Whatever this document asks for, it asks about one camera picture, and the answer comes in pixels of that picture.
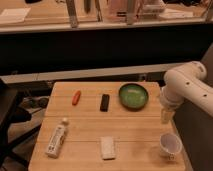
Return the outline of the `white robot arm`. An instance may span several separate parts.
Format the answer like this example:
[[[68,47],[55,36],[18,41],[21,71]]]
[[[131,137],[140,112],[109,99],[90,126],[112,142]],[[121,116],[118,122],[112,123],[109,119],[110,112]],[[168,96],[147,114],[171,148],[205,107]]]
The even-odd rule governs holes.
[[[213,117],[213,87],[203,82],[206,76],[206,67],[199,61],[187,62],[166,71],[165,85],[159,94],[163,124],[172,119],[185,99]]]

